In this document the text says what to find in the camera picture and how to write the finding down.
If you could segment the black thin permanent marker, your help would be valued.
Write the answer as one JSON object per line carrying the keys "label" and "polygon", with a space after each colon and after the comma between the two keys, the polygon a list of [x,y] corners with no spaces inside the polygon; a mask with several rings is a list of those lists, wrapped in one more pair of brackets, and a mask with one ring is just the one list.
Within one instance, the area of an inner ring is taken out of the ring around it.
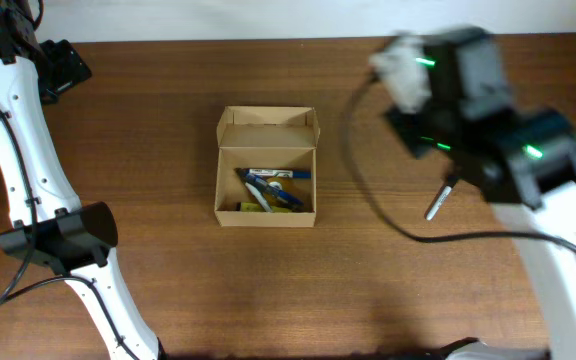
{"label": "black thin permanent marker", "polygon": [[444,179],[436,196],[433,198],[429,207],[426,210],[424,217],[427,221],[431,221],[435,217],[435,215],[437,214],[437,212],[439,211],[439,209],[441,208],[447,197],[450,195],[450,193],[452,192],[458,181],[459,177],[456,175],[449,175]]}

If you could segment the yellow tape roll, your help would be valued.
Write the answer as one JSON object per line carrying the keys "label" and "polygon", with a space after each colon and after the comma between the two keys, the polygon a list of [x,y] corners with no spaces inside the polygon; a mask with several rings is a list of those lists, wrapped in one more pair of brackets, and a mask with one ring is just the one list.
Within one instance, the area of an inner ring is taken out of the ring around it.
{"label": "yellow tape roll", "polygon": [[283,178],[271,179],[268,182],[268,195],[285,205],[295,207],[304,205],[298,197],[288,191],[286,183],[283,183]]}

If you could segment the black whiteboard marker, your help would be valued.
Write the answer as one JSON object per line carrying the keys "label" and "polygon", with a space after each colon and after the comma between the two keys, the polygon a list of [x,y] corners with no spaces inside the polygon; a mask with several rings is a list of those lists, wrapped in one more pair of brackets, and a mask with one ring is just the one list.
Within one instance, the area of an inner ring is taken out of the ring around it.
{"label": "black whiteboard marker", "polygon": [[248,191],[253,195],[253,197],[257,200],[259,205],[263,208],[265,212],[273,213],[273,209],[268,201],[264,198],[263,194],[252,184],[245,183],[245,187]]}

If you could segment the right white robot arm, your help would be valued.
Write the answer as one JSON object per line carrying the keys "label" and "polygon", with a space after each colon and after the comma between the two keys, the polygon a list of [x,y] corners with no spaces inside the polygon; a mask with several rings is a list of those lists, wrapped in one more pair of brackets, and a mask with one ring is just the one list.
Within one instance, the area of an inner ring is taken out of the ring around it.
{"label": "right white robot arm", "polygon": [[531,358],[576,359],[576,134],[558,111],[524,113],[493,35],[467,26],[395,37],[371,57],[394,98],[387,117],[415,157],[444,153],[445,198],[479,189],[517,247],[549,345]]}

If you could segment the blue whiteboard marker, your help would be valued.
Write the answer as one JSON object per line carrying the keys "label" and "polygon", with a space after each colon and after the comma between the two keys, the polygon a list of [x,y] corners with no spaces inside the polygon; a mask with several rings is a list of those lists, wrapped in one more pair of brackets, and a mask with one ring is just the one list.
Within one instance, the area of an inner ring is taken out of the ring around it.
{"label": "blue whiteboard marker", "polygon": [[262,169],[262,168],[239,168],[237,172],[242,175],[252,174],[262,178],[280,177],[293,179],[310,179],[309,171],[298,171],[288,169]]}

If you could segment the blue ballpoint pen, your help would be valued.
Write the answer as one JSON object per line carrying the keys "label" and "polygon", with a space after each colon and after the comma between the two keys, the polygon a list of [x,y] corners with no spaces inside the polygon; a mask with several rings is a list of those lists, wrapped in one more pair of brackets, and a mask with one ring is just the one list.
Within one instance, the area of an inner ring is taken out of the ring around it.
{"label": "blue ballpoint pen", "polygon": [[304,203],[295,196],[271,186],[266,180],[257,175],[247,173],[241,175],[241,178],[246,184],[252,185],[261,194],[269,195],[283,205],[291,208],[301,208],[304,206]]}

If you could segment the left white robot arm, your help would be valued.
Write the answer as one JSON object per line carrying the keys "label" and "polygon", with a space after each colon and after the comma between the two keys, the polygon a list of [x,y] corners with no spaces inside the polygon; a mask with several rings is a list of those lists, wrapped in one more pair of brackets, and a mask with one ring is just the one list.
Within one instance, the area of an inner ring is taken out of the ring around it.
{"label": "left white robot arm", "polygon": [[82,204],[59,162],[43,108],[91,71],[70,42],[38,41],[42,18],[26,1],[0,1],[0,171],[11,222],[0,248],[21,262],[0,306],[63,282],[84,304],[110,358],[164,359],[121,274],[109,206]]}

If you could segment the yellow highlighter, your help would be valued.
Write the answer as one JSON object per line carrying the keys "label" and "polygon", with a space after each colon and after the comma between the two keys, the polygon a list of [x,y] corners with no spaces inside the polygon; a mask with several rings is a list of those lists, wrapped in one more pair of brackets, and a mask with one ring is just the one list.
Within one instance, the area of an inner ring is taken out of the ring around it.
{"label": "yellow highlighter", "polygon": [[[285,207],[269,206],[269,211],[272,213],[292,213],[292,210]],[[239,212],[267,212],[267,207],[262,206],[259,203],[253,202],[240,202],[236,206],[236,210]]]}

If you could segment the brown cardboard box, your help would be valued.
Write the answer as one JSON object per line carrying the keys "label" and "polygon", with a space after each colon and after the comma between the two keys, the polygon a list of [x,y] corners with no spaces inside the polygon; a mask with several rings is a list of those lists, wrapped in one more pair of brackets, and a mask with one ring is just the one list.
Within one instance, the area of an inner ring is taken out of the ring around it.
{"label": "brown cardboard box", "polygon": [[[320,128],[311,107],[228,106],[216,130],[218,165],[214,211],[223,227],[312,227],[317,214],[317,145]],[[283,178],[304,206],[291,208],[269,195],[271,206],[292,213],[239,212],[240,202],[258,203],[239,168],[309,171],[310,179]]]}

